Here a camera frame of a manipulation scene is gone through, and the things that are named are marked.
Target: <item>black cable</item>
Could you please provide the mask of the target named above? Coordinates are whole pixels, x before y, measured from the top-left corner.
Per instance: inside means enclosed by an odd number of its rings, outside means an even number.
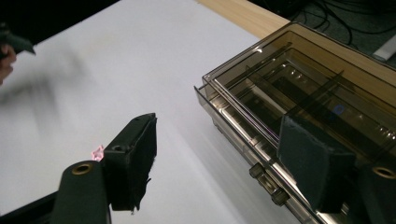
[[[348,33],[348,41],[346,42],[347,45],[351,45],[352,44],[352,40],[353,40],[353,34],[352,34],[352,30],[349,28],[349,26],[341,19],[339,18],[331,9],[329,9],[326,5],[326,2],[324,0],[322,0],[322,4],[318,4],[318,6],[323,7],[323,10],[326,10],[330,16],[332,16],[333,18],[335,18],[338,22],[340,22],[344,27],[346,27],[347,33]]]
[[[340,7],[340,6],[337,6],[336,4],[333,4],[329,1],[326,1],[326,4],[329,6],[336,7],[338,9],[347,11],[347,12],[358,13],[358,14],[362,14],[362,15],[378,15],[378,14],[380,14],[380,12],[378,12],[378,11],[372,11],[372,10],[371,11],[361,11],[361,10],[355,10],[355,9],[350,9],[350,8],[346,8],[346,7]]]
[[[323,8],[318,2],[312,2],[312,4],[314,4],[316,7],[319,7],[322,12],[324,13],[324,18],[323,21],[314,27],[314,29],[318,29],[320,26],[322,26],[326,21],[329,21],[328,17],[329,17],[329,13],[325,10],[325,8]]]
[[[333,4],[329,4],[329,2],[328,2],[328,1],[325,1],[325,0],[323,0],[323,3],[324,3],[324,5],[325,5],[326,7],[327,7],[327,5],[333,6]],[[384,34],[384,33],[387,33],[387,32],[389,32],[389,31],[392,31],[392,30],[396,29],[396,24],[394,24],[394,25],[392,25],[392,26],[390,26],[389,28],[386,28],[386,29],[384,29],[384,30],[372,32],[372,31],[363,31],[363,30],[361,30],[361,29],[352,27],[352,26],[350,26],[350,25],[347,25],[347,23],[344,22],[344,21],[342,21],[342,23],[343,23],[343,25],[345,25],[349,30],[352,30],[352,31],[355,31],[355,32],[359,32],[359,33],[362,33],[362,34],[366,34],[366,35],[381,35],[381,34]]]

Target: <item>brass hole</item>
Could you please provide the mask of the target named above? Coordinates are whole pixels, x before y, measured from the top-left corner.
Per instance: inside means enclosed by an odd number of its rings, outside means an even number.
[[[90,172],[92,169],[92,164],[90,163],[84,163],[79,166],[76,166],[72,170],[73,175],[85,175]]]
[[[377,175],[380,175],[380,176],[382,176],[384,178],[396,179],[396,174],[393,171],[391,171],[390,169],[387,169],[385,167],[374,167],[373,171]]]

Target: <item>gray floor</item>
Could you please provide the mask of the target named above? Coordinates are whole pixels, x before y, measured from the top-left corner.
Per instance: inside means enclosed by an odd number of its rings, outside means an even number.
[[[396,1],[313,0],[288,16],[343,43],[372,56],[386,41],[396,35]],[[396,68],[396,55],[386,64]]]

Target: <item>white table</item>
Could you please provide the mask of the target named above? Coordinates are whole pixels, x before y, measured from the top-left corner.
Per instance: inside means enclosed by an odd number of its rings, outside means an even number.
[[[155,112],[141,210],[113,223],[298,223],[248,174],[193,86],[259,39],[195,1],[123,0],[19,54],[0,88],[0,213],[59,187],[134,117]]]

